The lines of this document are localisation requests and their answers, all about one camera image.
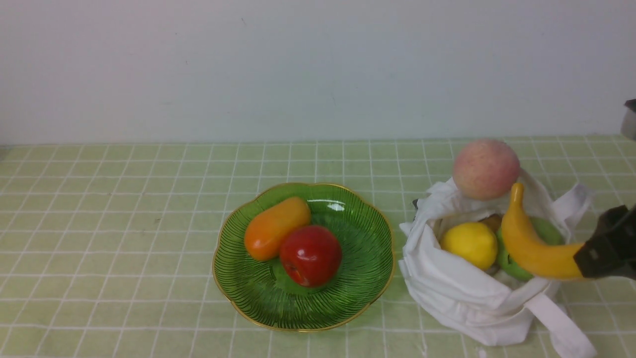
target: white wall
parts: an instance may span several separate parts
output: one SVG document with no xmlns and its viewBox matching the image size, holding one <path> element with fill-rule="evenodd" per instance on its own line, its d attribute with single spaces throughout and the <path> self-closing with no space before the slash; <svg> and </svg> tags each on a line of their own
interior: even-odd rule
<svg viewBox="0 0 636 358">
<path fill-rule="evenodd" d="M 635 0 L 0 0 L 0 143 L 615 133 Z"/>
</svg>

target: bag handle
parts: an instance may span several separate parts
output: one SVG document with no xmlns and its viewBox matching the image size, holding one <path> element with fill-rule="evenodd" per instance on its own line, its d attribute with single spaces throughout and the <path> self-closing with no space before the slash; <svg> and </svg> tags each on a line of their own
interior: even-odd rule
<svg viewBox="0 0 636 358">
<path fill-rule="evenodd" d="M 581 221 L 581 218 L 592 204 L 594 191 L 581 183 L 577 183 L 570 191 L 559 197 L 553 204 L 552 210 L 556 217 L 565 222 L 571 230 Z"/>
<path fill-rule="evenodd" d="M 540 293 L 525 304 L 550 331 L 552 346 L 561 358 L 592 358 L 597 351 L 581 329 L 548 296 Z"/>
</svg>

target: green glass bowl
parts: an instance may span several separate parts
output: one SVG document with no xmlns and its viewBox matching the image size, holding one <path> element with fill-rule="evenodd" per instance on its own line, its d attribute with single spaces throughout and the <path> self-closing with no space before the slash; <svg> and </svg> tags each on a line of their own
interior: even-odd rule
<svg viewBox="0 0 636 358">
<path fill-rule="evenodd" d="M 338 273 L 319 289 L 293 282 L 278 258 L 252 259 L 243 244 L 250 221 L 291 196 L 306 200 L 312 223 L 327 227 L 342 247 Z M 324 331 L 356 318 L 384 293 L 396 268 L 393 244 L 384 215 L 351 190 L 326 183 L 285 183 L 228 217 L 212 271 L 216 285 L 247 320 L 277 331 Z"/>
</svg>

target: lemon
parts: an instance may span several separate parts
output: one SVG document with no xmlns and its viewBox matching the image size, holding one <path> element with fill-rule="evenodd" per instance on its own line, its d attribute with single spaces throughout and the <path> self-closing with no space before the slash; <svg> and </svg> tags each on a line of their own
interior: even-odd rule
<svg viewBox="0 0 636 358">
<path fill-rule="evenodd" d="M 465 222 L 451 228 L 439 244 L 442 250 L 457 255 L 484 271 L 497 258 L 497 237 L 481 222 Z"/>
</svg>

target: peach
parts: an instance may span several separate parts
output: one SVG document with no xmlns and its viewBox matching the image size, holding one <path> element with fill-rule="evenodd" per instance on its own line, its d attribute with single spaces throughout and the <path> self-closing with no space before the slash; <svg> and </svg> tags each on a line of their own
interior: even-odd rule
<svg viewBox="0 0 636 358">
<path fill-rule="evenodd" d="M 453 180 L 463 195 L 487 201 L 505 195 L 520 170 L 519 158 L 507 144 L 480 139 L 468 143 L 455 159 Z"/>
</svg>

